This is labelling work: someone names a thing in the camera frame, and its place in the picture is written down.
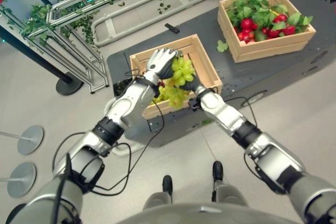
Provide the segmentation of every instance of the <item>grape bunch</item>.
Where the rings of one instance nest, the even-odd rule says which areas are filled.
[[[175,58],[172,63],[172,69],[174,71],[173,79],[177,88],[185,85],[186,81],[194,80],[192,74],[195,73],[195,69],[192,67],[191,60],[185,60],[183,57]]]
[[[178,57],[173,60],[172,70],[173,77],[164,80],[159,86],[160,95],[154,98],[155,103],[169,100],[169,106],[180,108],[183,101],[186,99],[189,91],[180,89],[179,86],[185,85],[186,81],[193,81],[195,69],[192,67],[191,60],[185,60],[183,57]]]

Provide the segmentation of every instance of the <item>black stand base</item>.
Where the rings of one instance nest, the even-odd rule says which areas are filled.
[[[67,84],[66,82],[62,80],[58,80],[56,83],[56,91],[57,93],[61,95],[71,95],[76,93],[80,88],[83,86],[83,82],[79,80],[76,76],[74,76],[72,73],[67,72],[66,75],[68,75],[72,82],[70,84]]]

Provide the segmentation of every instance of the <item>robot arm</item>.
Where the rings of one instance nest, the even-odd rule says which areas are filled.
[[[197,83],[198,105],[254,160],[256,171],[277,194],[287,194],[305,223],[336,220],[336,187],[309,175],[301,160],[275,139],[251,124],[222,97]]]
[[[68,151],[71,175],[64,182],[57,223],[81,223],[82,196],[93,189],[104,170],[102,159],[95,158],[96,155],[106,157],[123,132],[137,124],[143,110],[157,93],[159,79],[173,75],[171,64],[177,54],[178,51],[170,49],[156,50],[147,64],[146,72],[130,84],[106,116]],[[50,223],[66,166],[67,157],[64,156],[53,170],[53,180],[33,197],[11,224]]]

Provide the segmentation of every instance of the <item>red radish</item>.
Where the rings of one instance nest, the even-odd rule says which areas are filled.
[[[254,40],[254,31],[251,31],[251,32],[249,32],[248,33],[248,38],[250,39],[250,40]]]
[[[242,32],[242,31],[238,33],[238,39],[239,39],[240,41],[244,40],[244,35],[243,35],[243,32]]]
[[[273,23],[278,23],[281,21],[286,21],[287,20],[287,16],[285,14],[280,14],[277,17],[275,17],[275,19],[273,19]]]
[[[263,27],[263,28],[261,29],[261,31],[262,31],[264,34],[268,34],[268,29],[267,29],[266,27]]]
[[[242,29],[251,29],[251,25],[252,25],[253,21],[250,18],[244,18],[241,22],[240,22],[240,26]]]
[[[268,36],[272,37],[272,38],[276,38],[276,37],[279,36],[280,32],[281,32],[281,30],[275,30],[275,31],[269,30],[268,31]]]
[[[248,35],[250,32],[252,32],[252,30],[251,29],[243,29],[241,32],[245,36],[245,35]]]
[[[258,25],[256,23],[252,22],[251,28],[252,28],[252,30],[257,30]]]
[[[285,35],[292,35],[295,33],[295,26],[287,26],[282,30]]]
[[[245,43],[249,43],[250,42],[250,39],[248,38],[248,35],[244,35],[244,41],[245,41]]]

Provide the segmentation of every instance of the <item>stanchion base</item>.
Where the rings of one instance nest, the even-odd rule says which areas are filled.
[[[41,126],[34,125],[25,130],[23,137],[31,140],[19,139],[17,142],[17,151],[22,155],[28,155],[35,151],[41,144],[44,136],[44,130]]]
[[[76,93],[80,88],[83,86],[84,82],[79,80],[76,76],[74,76],[70,72],[66,72],[66,75],[68,75],[72,82],[70,84],[67,84],[66,82],[63,82],[62,80],[58,80],[56,83],[56,91],[57,93],[61,95],[71,95]]]
[[[11,174],[11,178],[24,178],[22,181],[9,181],[7,192],[12,198],[26,195],[32,188],[36,179],[36,167],[33,163],[18,165]]]

